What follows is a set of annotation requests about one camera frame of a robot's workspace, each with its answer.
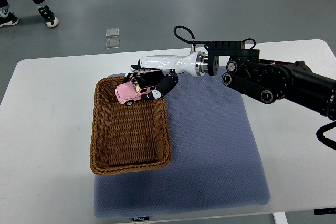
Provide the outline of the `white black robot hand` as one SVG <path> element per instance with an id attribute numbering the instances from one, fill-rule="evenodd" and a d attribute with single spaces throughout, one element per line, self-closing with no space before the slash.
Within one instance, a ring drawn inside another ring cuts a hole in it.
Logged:
<path id="1" fill-rule="evenodd" d="M 155 55 L 146 56 L 131 65 L 129 72 L 125 74 L 123 82 L 129 80 L 138 73 L 163 70 L 167 75 L 158 82 L 156 89 L 149 94 L 143 95 L 143 100 L 159 99 L 168 94 L 178 83 L 178 75 L 187 72 L 194 77 L 204 76 L 206 73 L 213 74 L 218 70 L 218 65 L 210 66 L 208 56 L 204 52 L 193 52 L 188 56 Z"/>

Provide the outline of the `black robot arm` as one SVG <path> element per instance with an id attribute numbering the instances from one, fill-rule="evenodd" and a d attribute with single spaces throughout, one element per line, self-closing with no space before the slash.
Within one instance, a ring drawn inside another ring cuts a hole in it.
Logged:
<path id="1" fill-rule="evenodd" d="M 260 59 L 260 51 L 244 41 L 209 41 L 204 45 L 211 74 L 220 56 L 228 56 L 223 85 L 264 104 L 287 99 L 335 120 L 335 80 L 312 72 L 304 61 Z"/>

